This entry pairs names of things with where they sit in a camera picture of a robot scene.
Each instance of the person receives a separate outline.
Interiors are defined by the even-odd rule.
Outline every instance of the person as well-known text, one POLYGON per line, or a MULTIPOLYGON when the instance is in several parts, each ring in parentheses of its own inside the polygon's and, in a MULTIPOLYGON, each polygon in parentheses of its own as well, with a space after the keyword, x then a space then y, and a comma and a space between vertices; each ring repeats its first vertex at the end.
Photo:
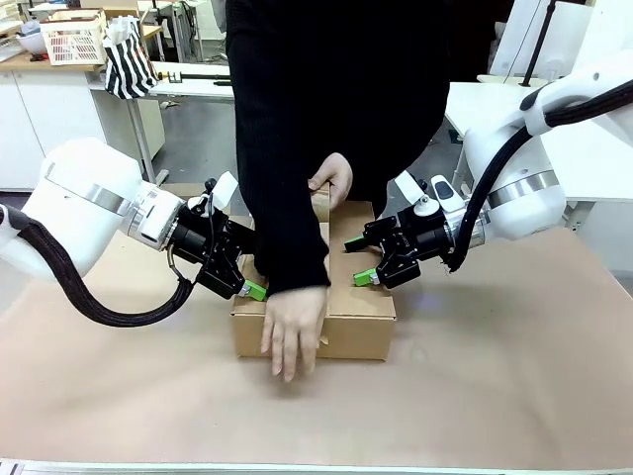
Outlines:
POLYGON ((311 190, 370 201, 440 127, 445 0, 226 0, 240 191, 268 277, 261 350, 286 381, 315 367, 329 285, 311 190))

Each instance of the white cabinet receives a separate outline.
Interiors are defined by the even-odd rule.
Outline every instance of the white cabinet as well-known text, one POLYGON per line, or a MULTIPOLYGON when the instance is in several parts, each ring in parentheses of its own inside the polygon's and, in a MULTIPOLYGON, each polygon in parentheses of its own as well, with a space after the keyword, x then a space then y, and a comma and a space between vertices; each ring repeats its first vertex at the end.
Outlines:
POLYGON ((44 153, 71 139, 106 140, 97 108, 80 71, 14 71, 44 153))
POLYGON ((0 72, 0 190, 30 190, 44 153, 11 72, 0 72))

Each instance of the human hand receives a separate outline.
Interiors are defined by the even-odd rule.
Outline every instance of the human hand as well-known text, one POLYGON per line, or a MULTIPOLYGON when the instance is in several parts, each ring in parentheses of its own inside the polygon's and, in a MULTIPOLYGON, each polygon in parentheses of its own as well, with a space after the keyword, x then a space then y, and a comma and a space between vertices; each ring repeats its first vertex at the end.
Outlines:
POLYGON ((333 210, 347 198, 353 179, 352 167, 347 159, 340 153, 333 153, 308 181, 308 186, 312 191, 316 191, 323 183, 329 181, 329 209, 333 210))
POLYGON ((268 299, 261 352, 268 351, 272 343, 274 376, 283 369, 284 380, 292 381, 297 371, 298 347, 307 372, 314 371, 326 300, 326 287, 289 290, 268 299))

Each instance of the black sleeve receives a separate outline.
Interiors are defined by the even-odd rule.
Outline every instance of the black sleeve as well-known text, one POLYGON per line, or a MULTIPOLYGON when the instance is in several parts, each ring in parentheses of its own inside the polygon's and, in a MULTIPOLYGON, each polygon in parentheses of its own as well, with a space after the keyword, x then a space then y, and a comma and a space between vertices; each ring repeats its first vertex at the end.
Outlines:
POLYGON ((227 54, 235 96, 240 191, 259 236, 255 265, 269 295, 329 285, 301 154, 283 2, 228 0, 227 54))

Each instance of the silver ring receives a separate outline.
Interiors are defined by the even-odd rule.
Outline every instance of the silver ring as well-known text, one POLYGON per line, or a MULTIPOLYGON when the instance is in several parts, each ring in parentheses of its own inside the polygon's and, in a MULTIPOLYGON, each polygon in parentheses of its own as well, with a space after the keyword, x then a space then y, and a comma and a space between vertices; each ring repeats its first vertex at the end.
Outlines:
POLYGON ((522 196, 559 184, 558 177, 556 173, 554 173, 554 170, 543 171, 499 188, 488 195, 488 202, 491 208, 494 209, 517 198, 521 198, 522 196))
POLYGON ((64 190, 119 216, 125 216, 132 205, 132 202, 125 199, 123 196, 119 196, 116 193, 97 185, 96 183, 67 183, 63 174, 55 173, 54 163, 46 172, 45 179, 57 186, 60 186, 64 190))

